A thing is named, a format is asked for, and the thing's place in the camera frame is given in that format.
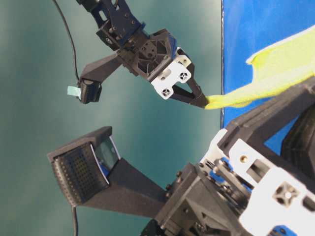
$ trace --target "screw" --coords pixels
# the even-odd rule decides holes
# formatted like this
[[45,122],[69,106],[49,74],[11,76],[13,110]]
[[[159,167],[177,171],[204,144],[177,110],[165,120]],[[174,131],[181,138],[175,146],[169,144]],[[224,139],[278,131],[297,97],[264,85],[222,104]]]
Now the screw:
[[179,177],[179,176],[181,176],[182,175],[182,172],[181,171],[178,171],[177,173],[176,173],[176,176],[177,177]]
[[106,38],[106,42],[108,42],[109,44],[113,44],[113,42],[109,38]]

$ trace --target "perforated grille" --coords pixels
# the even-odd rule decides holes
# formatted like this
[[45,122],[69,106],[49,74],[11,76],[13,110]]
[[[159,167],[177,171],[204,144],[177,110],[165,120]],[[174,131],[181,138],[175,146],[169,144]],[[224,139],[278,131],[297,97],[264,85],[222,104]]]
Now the perforated grille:
[[89,144],[59,156],[53,169],[64,195],[73,206],[86,202],[106,186]]

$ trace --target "yellow towel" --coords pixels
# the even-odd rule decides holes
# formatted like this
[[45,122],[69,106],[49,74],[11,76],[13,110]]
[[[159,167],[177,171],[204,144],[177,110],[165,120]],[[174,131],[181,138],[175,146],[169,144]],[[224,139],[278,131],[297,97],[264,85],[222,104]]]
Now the yellow towel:
[[244,107],[315,75],[315,26],[262,49],[246,63],[253,66],[252,82],[225,95],[207,96],[205,109]]

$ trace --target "teal backdrop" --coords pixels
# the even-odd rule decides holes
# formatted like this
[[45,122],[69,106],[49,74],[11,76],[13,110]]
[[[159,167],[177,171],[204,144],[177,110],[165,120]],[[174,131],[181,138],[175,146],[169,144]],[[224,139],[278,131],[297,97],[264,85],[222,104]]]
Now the teal backdrop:
[[[112,53],[75,0],[59,0],[78,54],[78,69]],[[206,95],[221,92],[219,0],[127,0],[152,33],[167,28],[196,65]],[[164,101],[141,77],[119,68],[99,103],[66,95],[75,85],[71,47],[51,0],[0,1],[0,235],[70,236],[70,206],[46,154],[113,126],[123,158],[165,187],[197,162],[220,128],[220,111]],[[139,235],[147,218],[78,208],[80,236]]]

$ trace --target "black cable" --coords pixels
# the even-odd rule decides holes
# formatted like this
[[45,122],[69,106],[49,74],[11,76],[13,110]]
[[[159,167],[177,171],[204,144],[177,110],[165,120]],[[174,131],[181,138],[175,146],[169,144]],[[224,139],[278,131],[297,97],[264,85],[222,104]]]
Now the black cable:
[[61,18],[63,19],[63,24],[64,24],[65,29],[67,31],[67,34],[68,34],[68,37],[69,37],[69,40],[70,40],[70,43],[71,43],[71,47],[72,47],[74,73],[75,73],[75,76],[76,76],[77,80],[79,81],[80,79],[79,79],[78,69],[77,69],[77,55],[76,55],[76,52],[75,52],[75,47],[74,47],[73,39],[72,39],[70,30],[69,30],[69,26],[68,26],[67,21],[66,21],[64,15],[63,15],[63,12],[61,11],[61,9],[60,9],[58,3],[56,2],[56,0],[52,0],[52,1],[55,4],[57,10],[59,11],[59,14],[61,15]]
[[77,210],[75,206],[71,207],[72,212],[72,220],[73,220],[73,235],[78,236],[78,218],[77,218]]

